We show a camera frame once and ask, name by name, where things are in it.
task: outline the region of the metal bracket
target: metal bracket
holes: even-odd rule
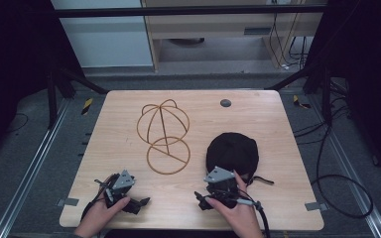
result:
[[[326,205],[326,203],[322,203],[322,204],[319,204],[317,202],[305,203],[305,207],[306,207],[307,211],[312,211],[312,210],[326,211],[326,210],[329,210],[329,207]]]
[[[78,202],[79,202],[79,199],[68,197],[67,199],[59,199],[56,206],[65,206],[65,205],[77,206]]]

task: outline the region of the black curtain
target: black curtain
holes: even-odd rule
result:
[[[343,4],[348,6],[346,11],[323,14],[307,65],[319,57],[331,76],[346,78],[349,106],[370,149],[381,162],[381,0]],[[329,40],[332,44],[323,54]],[[320,80],[321,75],[316,74],[308,81],[319,86]]]
[[[0,0],[0,139],[19,100],[47,87],[50,64],[45,52],[52,53],[58,65],[84,77],[60,20],[23,14],[53,9],[49,0]],[[60,80],[69,83],[69,78]]]

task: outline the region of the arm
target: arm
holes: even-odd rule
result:
[[[101,194],[94,205],[89,208],[88,212],[79,223],[78,227],[76,227],[73,234],[83,238],[89,238],[97,234],[107,225],[107,223],[109,223],[113,216],[115,216],[128,204],[129,200],[130,197],[124,197],[110,208],[107,208],[104,201],[104,196]]]
[[[245,182],[237,173],[235,174],[239,188],[246,192]],[[237,203],[234,208],[230,209],[214,198],[207,198],[206,201],[224,216],[225,220],[240,238],[263,237],[258,219],[256,218],[255,208],[252,205]]]

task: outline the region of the wire hat frame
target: wire hat frame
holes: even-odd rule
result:
[[[161,129],[163,136],[161,138],[158,138],[156,140],[151,140],[150,135],[152,134],[152,129],[154,129],[155,126],[155,119],[156,116],[160,116],[161,120]],[[173,119],[176,119],[176,121],[179,122],[180,127],[182,128],[183,132],[179,136],[170,136],[168,135],[170,132],[167,130],[167,120],[166,117],[171,117]],[[144,123],[144,118],[150,117],[149,122],[147,125],[146,130],[143,130],[144,132],[140,131],[140,128],[142,128],[142,124]],[[137,123],[137,133],[138,136],[150,145],[148,151],[147,151],[147,163],[150,166],[150,168],[161,175],[173,175],[181,170],[183,170],[191,159],[191,149],[189,145],[183,140],[184,136],[188,133],[190,128],[190,118],[188,114],[181,108],[178,107],[178,104],[173,99],[165,100],[160,105],[157,104],[147,104],[145,105],[141,110],[141,117],[138,120]],[[188,155],[185,158],[181,158],[179,156],[174,155],[174,153],[171,151],[171,146],[174,144],[181,143],[185,146],[186,150],[188,150]],[[152,151],[158,151],[164,155],[167,156],[167,158],[174,159],[175,161],[180,163],[180,166],[178,169],[174,170],[167,170],[166,168],[160,169],[159,167],[154,165],[154,159],[151,159],[151,152]]]

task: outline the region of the wire sphere frame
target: wire sphere frame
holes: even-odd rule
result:
[[[168,103],[168,102],[173,102],[173,103],[174,103],[174,106],[172,106],[172,105],[165,105],[165,104]],[[170,108],[174,108],[174,109],[177,109],[177,110],[181,111],[181,112],[183,113],[183,115],[185,115],[186,118],[187,118],[187,121],[188,121],[187,125],[182,121],[181,118],[179,118],[175,113],[173,113],[171,110],[169,110]],[[145,138],[141,135],[141,133],[140,133],[140,130],[139,130],[140,127],[139,127],[139,125],[140,125],[140,123],[141,123],[141,121],[142,121],[142,118],[143,118],[145,115],[147,115],[148,113],[152,112],[152,111],[154,111],[154,113],[153,113],[153,115],[151,116],[151,120],[150,120],[150,123],[149,123],[148,128],[147,128],[147,136],[146,136],[146,139],[145,139]],[[174,117],[175,117],[175,118],[182,124],[182,126],[183,126],[185,132],[182,134],[181,137],[174,137],[174,136],[168,136],[168,135],[167,135],[167,132],[166,132],[166,125],[165,125],[165,120],[164,120],[164,116],[163,116],[163,111],[166,111],[166,112],[168,112],[170,115],[174,116]],[[154,142],[150,142],[150,130],[151,130],[151,127],[152,127],[152,125],[153,125],[154,118],[156,117],[156,115],[157,115],[158,112],[160,112],[160,117],[161,117],[161,121],[162,121],[162,127],[163,127],[163,135],[164,135],[164,137],[159,138],[159,139],[155,140]],[[183,138],[184,138],[184,136],[188,133],[189,128],[190,128],[190,125],[191,125],[191,123],[190,123],[190,118],[189,118],[188,114],[187,114],[184,110],[182,110],[181,108],[179,108],[179,107],[178,107],[178,104],[177,104],[176,101],[173,100],[173,99],[168,99],[168,100],[164,101],[164,102],[163,102],[162,104],[160,104],[160,105],[156,105],[156,104],[147,104],[147,105],[145,105],[145,106],[142,108],[142,110],[141,110],[141,117],[139,118],[138,123],[137,123],[137,134],[138,134],[138,136],[141,138],[141,140],[143,140],[144,142],[146,142],[147,144],[150,145],[150,148],[149,148],[148,151],[147,151],[147,163],[148,163],[148,166],[149,166],[154,172],[156,172],[156,173],[158,173],[158,174],[161,174],[161,175],[173,175],[173,174],[176,174],[176,173],[180,172],[181,170],[183,170],[183,169],[188,165],[188,163],[189,163],[190,160],[191,160],[191,149],[190,149],[189,145],[183,140]],[[180,158],[178,158],[178,157],[176,157],[176,156],[174,156],[174,155],[172,155],[172,154],[170,153],[169,146],[170,146],[170,145],[173,145],[173,144],[175,144],[175,143],[177,143],[177,142],[182,142],[182,143],[187,147],[187,149],[188,149],[188,158],[187,158],[186,160],[182,160],[182,159],[180,159]],[[163,150],[157,148],[157,147],[161,147],[161,146],[165,146],[166,149],[167,149],[167,151],[163,151]],[[176,159],[176,160],[178,160],[178,161],[184,163],[184,165],[181,166],[180,168],[178,168],[177,170],[172,171],[172,172],[163,172],[163,171],[160,171],[160,170],[156,169],[156,168],[151,164],[151,160],[150,160],[150,152],[151,152],[153,149],[154,149],[154,150],[157,150],[157,151],[159,151],[159,152],[161,152],[161,153],[163,153],[163,154],[165,154],[165,155],[167,155],[167,156],[169,156],[169,157],[171,157],[171,158],[173,158],[173,159]]]

